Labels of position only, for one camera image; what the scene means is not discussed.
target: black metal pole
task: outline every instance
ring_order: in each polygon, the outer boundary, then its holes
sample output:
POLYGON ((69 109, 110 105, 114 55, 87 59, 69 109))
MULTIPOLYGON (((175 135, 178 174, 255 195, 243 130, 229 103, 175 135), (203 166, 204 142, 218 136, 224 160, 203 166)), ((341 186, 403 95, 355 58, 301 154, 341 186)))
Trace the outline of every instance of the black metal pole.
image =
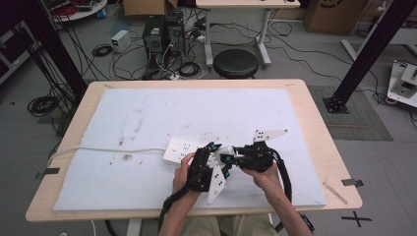
POLYGON ((40 0, 15 0, 17 13, 39 40, 52 61, 61 72, 75 95, 75 103, 80 103, 87 90, 87 84, 74 64, 70 54, 53 28, 40 0))
POLYGON ((333 96, 324 98, 329 112, 339 112, 345 108, 353 91, 359 86, 416 6, 417 0, 392 2, 333 96))

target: black stool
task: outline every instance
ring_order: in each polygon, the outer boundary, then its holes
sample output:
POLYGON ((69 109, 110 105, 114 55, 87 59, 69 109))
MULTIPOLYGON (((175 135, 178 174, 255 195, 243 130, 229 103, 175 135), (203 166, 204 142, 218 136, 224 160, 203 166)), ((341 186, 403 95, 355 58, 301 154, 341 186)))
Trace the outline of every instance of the black stool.
POLYGON ((212 66, 221 77, 226 79, 254 79, 259 62, 258 58, 248 51, 227 49, 214 57, 212 66))

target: white cable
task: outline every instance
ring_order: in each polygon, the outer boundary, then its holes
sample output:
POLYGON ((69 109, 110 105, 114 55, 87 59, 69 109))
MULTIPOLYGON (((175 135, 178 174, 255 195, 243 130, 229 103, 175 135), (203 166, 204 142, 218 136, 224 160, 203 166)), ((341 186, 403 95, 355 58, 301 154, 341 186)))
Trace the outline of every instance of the white cable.
POLYGON ((55 152, 55 154, 53 154, 49 159, 48 159, 48 163, 46 165, 46 167, 49 167, 49 165, 51 164, 52 160, 59 155, 68 153, 70 151, 73 150, 77 150, 77 149, 87 149, 87 150, 104 150, 104 151, 117 151, 117 152, 143 152, 143 151, 155 151, 155 150, 160 150, 160 151, 165 151, 164 148, 143 148, 143 149, 117 149, 117 148, 100 148, 100 147, 81 147, 81 146, 75 146, 75 147, 68 147, 65 148, 61 151, 55 152))
POLYGON ((92 235, 93 236, 95 236, 95 224, 94 224, 94 221, 91 221, 91 224, 92 224, 92 235))

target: cardboard box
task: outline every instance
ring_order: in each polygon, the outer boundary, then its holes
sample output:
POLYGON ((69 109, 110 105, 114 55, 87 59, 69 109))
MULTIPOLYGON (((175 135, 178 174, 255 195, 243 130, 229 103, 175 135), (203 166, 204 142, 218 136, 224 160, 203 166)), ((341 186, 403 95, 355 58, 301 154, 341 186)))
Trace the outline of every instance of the cardboard box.
POLYGON ((304 16, 309 32, 350 34, 368 0, 311 0, 304 16))
POLYGON ((165 15, 178 0, 124 0, 125 16, 165 15))
POLYGON ((303 20, 305 14, 306 8, 279 9, 274 18, 282 20, 303 20))

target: white foam board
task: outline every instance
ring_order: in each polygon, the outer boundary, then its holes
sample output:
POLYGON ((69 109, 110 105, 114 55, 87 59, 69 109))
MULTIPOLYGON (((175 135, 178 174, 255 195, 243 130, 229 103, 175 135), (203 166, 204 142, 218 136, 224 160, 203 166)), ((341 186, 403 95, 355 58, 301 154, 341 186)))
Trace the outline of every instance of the white foam board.
MULTIPOLYGON (((161 209, 171 194, 174 166, 163 151, 171 138, 224 146, 250 145, 255 130, 285 130, 267 141, 285 160, 297 207, 324 206, 322 192, 288 94, 284 89, 118 89, 104 92, 81 146, 120 152, 77 150, 54 210, 161 209)), ((195 208, 267 207, 264 193, 239 168, 207 205, 203 193, 195 208)))

